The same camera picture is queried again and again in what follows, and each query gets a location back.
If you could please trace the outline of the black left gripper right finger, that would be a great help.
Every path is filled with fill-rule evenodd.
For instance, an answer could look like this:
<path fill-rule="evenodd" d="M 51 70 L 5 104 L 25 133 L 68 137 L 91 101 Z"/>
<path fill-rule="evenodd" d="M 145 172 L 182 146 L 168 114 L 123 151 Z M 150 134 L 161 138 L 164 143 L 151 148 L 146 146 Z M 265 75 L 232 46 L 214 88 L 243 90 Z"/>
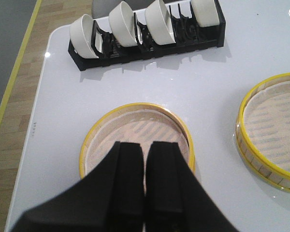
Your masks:
<path fill-rule="evenodd" d="M 147 232 L 235 232 L 184 160 L 178 143 L 153 142 L 146 162 Z"/>

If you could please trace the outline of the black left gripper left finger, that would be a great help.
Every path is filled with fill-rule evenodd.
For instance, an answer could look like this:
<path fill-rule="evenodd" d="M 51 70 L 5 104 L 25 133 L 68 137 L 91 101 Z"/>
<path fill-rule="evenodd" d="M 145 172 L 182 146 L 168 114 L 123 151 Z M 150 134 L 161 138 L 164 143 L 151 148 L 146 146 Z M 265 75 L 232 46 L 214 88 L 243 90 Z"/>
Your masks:
<path fill-rule="evenodd" d="M 137 143 L 115 142 L 81 181 L 22 214 L 15 232 L 141 232 L 144 157 Z"/>

